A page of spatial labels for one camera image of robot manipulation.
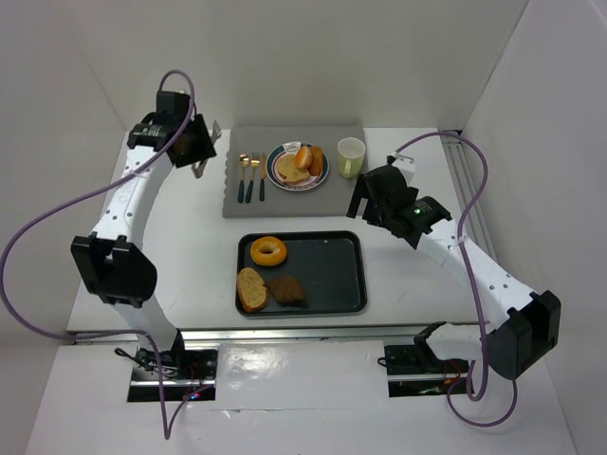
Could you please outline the metal food tongs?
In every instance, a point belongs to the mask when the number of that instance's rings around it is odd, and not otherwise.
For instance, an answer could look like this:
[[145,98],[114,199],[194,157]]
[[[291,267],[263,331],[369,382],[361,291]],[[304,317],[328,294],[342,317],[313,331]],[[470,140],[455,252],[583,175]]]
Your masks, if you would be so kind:
[[[217,122],[217,120],[215,120],[212,124],[212,133],[210,135],[212,146],[215,145],[215,143],[221,136],[222,136],[222,129],[219,126],[219,123]],[[205,159],[195,162],[191,165],[191,170],[196,179],[200,179],[203,176],[205,168],[208,164],[208,161],[209,161],[209,159],[205,158]]]

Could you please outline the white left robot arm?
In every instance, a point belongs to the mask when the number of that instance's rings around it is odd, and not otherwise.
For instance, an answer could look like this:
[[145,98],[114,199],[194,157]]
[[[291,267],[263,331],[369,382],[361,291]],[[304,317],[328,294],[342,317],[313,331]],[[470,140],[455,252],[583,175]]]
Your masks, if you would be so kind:
[[222,135],[219,125],[208,127],[201,115],[195,115],[162,153],[176,130],[170,116],[153,113],[131,130],[123,171],[128,182],[116,188],[91,233],[75,237],[70,247],[86,290],[137,331],[135,362],[168,378],[176,377],[185,363],[184,341],[155,296],[157,271],[143,253],[143,234],[172,169],[191,167],[195,177],[201,177]]

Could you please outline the orange bread roll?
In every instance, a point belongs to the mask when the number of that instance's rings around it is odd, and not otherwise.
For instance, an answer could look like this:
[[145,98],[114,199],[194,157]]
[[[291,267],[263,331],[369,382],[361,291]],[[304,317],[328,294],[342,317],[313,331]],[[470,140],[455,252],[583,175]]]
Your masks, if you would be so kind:
[[313,162],[313,154],[308,146],[303,145],[295,155],[295,166],[298,170],[307,170]]

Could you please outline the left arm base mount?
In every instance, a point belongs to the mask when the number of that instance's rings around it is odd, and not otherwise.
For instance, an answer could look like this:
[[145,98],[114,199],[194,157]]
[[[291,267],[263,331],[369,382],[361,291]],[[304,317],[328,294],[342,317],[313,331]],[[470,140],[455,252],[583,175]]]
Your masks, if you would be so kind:
[[131,355],[122,348],[116,348],[114,354],[133,363],[127,395],[130,403],[158,402],[160,377],[167,402],[177,402],[183,398],[188,401],[215,399],[217,349],[186,351],[180,365],[163,353],[161,366],[156,364],[154,354],[149,351],[137,350]]

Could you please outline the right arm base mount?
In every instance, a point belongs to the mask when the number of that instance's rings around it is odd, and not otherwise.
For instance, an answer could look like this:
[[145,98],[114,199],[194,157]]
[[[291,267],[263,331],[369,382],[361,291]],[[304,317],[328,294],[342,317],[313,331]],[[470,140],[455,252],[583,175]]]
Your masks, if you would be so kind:
[[414,345],[386,345],[377,364],[387,373],[391,398],[466,393],[469,364],[464,360],[438,360]]

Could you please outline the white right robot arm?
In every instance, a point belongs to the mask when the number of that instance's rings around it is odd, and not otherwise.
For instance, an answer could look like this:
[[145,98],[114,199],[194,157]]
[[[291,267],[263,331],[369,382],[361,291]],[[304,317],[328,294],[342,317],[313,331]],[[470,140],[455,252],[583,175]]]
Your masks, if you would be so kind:
[[440,360],[483,360],[501,377],[517,379],[557,345],[561,301],[516,280],[459,232],[435,199],[417,194],[398,167],[384,165],[359,175],[347,215],[361,215],[405,240],[479,298],[481,321],[437,322],[421,333],[419,344]]

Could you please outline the small seeded bread slice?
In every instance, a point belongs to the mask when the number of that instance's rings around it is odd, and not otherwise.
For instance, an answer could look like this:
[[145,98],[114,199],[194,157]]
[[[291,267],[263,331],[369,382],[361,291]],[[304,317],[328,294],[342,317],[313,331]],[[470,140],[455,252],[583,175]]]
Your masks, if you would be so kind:
[[311,176],[319,176],[322,174],[324,167],[323,149],[320,146],[312,146],[310,152],[312,154],[312,161],[308,167],[308,172]]

